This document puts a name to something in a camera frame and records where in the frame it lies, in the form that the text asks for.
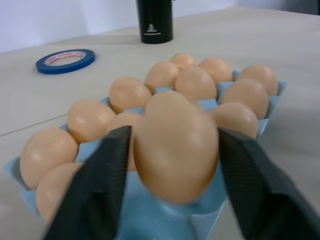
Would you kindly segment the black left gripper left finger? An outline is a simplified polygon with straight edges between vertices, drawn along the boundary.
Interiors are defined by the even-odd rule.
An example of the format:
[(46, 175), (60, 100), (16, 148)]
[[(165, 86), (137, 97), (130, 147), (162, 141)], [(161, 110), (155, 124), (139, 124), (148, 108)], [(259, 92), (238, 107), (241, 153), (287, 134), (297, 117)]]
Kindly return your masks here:
[(74, 175), (43, 240), (115, 240), (127, 180), (132, 128), (104, 137)]

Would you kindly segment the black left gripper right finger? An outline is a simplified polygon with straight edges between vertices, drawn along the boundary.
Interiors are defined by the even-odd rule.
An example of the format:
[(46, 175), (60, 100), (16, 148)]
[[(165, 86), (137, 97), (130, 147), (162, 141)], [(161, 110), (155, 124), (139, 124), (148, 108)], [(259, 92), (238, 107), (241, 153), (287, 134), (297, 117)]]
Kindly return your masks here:
[(245, 240), (320, 240), (318, 215), (257, 140), (218, 128), (219, 156)]

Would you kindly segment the light blue egg carton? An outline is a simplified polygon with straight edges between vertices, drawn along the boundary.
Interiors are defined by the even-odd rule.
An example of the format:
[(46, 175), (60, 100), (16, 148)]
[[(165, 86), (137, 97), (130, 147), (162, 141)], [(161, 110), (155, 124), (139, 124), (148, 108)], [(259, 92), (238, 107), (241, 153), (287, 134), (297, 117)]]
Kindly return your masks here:
[[(217, 99), (199, 99), (197, 103), (206, 111), (220, 104), (227, 90), (237, 79), (240, 70), (232, 72), (233, 79), (217, 84)], [(259, 139), (266, 129), (272, 113), (279, 104), (287, 87), (286, 81), (278, 80), (278, 94), (269, 97), (268, 113), (258, 120)], [(101, 139), (81, 143), (75, 162), (85, 163), (97, 150)], [(24, 189), (21, 198), (39, 216), (36, 191), (25, 185), (20, 172), (20, 157), (4, 166), (4, 171)], [(213, 181), (206, 192), (192, 205), (176, 205), (161, 201), (150, 194), (136, 171), (127, 175), (124, 209), (118, 238), (116, 240), (210, 240), (228, 195), (220, 163)]]

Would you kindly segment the blue tape roll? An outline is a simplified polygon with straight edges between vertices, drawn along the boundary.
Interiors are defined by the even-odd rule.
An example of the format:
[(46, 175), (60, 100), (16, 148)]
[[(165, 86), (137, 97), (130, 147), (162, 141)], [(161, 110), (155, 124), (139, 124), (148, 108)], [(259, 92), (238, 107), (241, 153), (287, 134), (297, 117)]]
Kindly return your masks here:
[[(67, 58), (79, 58), (79, 60), (63, 64), (53, 65), (53, 63)], [(96, 55), (89, 49), (69, 49), (51, 53), (39, 59), (35, 67), (39, 73), (46, 75), (58, 75), (74, 72), (91, 65), (96, 60)]]

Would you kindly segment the black cylinder with white logo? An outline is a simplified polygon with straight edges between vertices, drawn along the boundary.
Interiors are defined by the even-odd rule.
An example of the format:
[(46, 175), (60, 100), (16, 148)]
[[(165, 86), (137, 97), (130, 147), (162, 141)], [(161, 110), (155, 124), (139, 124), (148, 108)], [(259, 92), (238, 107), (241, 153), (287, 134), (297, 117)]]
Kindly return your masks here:
[(140, 40), (163, 44), (173, 40), (173, 0), (136, 0)]

